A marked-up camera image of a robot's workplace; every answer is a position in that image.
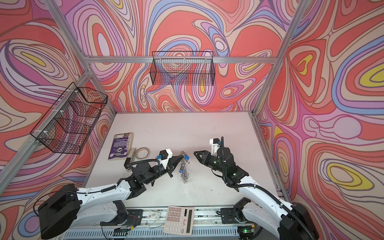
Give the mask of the round keyring disc with keys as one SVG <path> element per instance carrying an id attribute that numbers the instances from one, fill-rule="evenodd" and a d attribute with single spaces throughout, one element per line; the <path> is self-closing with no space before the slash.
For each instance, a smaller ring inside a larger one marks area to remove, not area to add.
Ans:
<path id="1" fill-rule="evenodd" d="M 190 165 L 190 157 L 184 151 L 181 151 L 181 155 L 183 156 L 183 159 L 180 162 L 181 167 L 179 172 L 181 173 L 183 183 L 187 184 L 189 180 L 188 166 Z"/>

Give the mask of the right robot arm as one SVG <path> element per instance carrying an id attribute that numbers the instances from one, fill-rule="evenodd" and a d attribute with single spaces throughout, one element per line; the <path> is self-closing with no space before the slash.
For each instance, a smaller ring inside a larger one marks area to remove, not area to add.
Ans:
<path id="1" fill-rule="evenodd" d="M 194 156 L 202 165 L 222 173 L 228 188 L 244 195 L 234 206 L 236 219 L 253 222 L 280 240 L 319 239 L 306 207 L 284 201 L 258 184 L 236 164 L 224 138 L 211 139 L 210 146 L 210 151 L 195 151 Z"/>

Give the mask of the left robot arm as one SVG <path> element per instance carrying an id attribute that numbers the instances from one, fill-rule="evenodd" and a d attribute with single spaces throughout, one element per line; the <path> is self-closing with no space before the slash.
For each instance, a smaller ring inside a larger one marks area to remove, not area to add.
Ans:
<path id="1" fill-rule="evenodd" d="M 48 193 L 48 199 L 34 208 L 39 217 L 41 238 L 48 240 L 59 236 L 79 221 L 81 214 L 89 213 L 93 207 L 114 203 L 117 210 L 121 210 L 121 201 L 138 197 L 146 191 L 147 185 L 154 185 L 163 175 L 171 176 L 182 159 L 183 156 L 172 157 L 166 166 L 157 163 L 153 167 L 150 166 L 151 160 L 138 161 L 131 166 L 129 177 L 120 178 L 113 185 L 87 189 L 68 184 Z"/>

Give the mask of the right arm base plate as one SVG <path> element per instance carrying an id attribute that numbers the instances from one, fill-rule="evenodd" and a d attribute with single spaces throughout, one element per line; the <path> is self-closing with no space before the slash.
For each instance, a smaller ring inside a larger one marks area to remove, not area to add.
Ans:
<path id="1" fill-rule="evenodd" d="M 216 211 L 216 214 L 221 217 L 221 221 L 225 225 L 258 226 L 258 224 L 247 220 L 243 212 L 237 208 L 221 208 Z"/>

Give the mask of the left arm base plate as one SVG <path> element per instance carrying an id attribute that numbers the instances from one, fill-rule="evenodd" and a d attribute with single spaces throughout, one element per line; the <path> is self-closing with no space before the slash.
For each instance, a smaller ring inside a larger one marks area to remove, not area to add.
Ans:
<path id="1" fill-rule="evenodd" d="M 101 226 L 137 226 L 141 224 L 143 210 L 133 209 L 127 212 L 118 213 L 109 222 L 100 222 Z"/>

